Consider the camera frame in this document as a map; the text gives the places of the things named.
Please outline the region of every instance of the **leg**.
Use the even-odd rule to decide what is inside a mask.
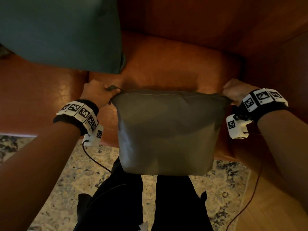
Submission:
[[[205,208],[204,193],[200,199],[188,176],[161,176],[156,183],[156,211],[153,231],[213,231]]]
[[[143,223],[142,189],[141,176],[125,173],[117,159],[110,177],[100,185],[85,210],[78,212],[82,215],[74,230],[138,230]]]

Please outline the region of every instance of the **wristband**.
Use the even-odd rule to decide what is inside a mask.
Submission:
[[[233,116],[235,120],[251,120],[257,123],[265,114],[276,110],[288,110],[288,102],[274,89],[256,89],[244,97]]]
[[[98,126],[96,116],[98,107],[89,100],[76,100],[67,103],[54,118],[53,123],[63,121],[71,123],[80,129],[81,136],[92,134]]]

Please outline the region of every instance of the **hand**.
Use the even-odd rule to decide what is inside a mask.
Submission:
[[[239,106],[244,97],[256,89],[259,88],[233,78],[224,85],[224,90],[222,91],[222,94],[233,100],[234,102],[232,104]]]
[[[107,91],[106,88],[108,88],[108,86],[105,83],[94,79],[84,85],[80,99],[90,100],[96,104],[98,108],[102,108],[109,103],[112,97],[121,92],[120,89]]]

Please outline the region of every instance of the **rug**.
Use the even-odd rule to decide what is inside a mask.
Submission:
[[[0,165],[33,138],[0,136]],[[110,173],[91,161],[78,141],[58,182],[45,205],[34,219],[29,231],[70,231],[77,222],[78,194],[93,195]],[[99,146],[87,147],[96,161],[111,169],[119,149]],[[238,162],[215,160],[213,169],[204,176],[190,176],[197,194],[207,191],[206,208],[214,231],[223,231],[242,206],[250,170]],[[154,221],[156,178],[142,175],[144,222],[151,230]],[[236,221],[229,231],[235,231]]]

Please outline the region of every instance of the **gray pillow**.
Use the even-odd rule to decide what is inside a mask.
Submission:
[[[132,90],[112,98],[124,171],[204,175],[231,100],[220,94]]]
[[[0,43],[31,62],[119,73],[116,0],[1,0]]]

